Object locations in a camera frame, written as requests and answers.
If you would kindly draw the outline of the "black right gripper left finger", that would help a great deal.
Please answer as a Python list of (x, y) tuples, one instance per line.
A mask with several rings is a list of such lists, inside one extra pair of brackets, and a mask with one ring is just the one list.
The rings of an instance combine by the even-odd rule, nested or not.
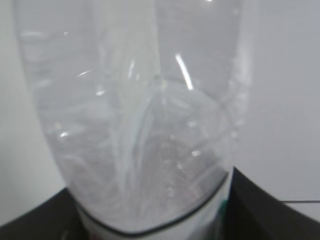
[(87, 231), (67, 189), (0, 227), (2, 240), (85, 240)]

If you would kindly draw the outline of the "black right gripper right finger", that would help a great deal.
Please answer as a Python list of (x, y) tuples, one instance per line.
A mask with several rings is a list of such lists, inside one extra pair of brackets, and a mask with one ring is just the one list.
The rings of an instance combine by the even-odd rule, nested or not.
[(295, 211), (233, 170), (226, 208), (226, 240), (318, 240), (319, 222)]

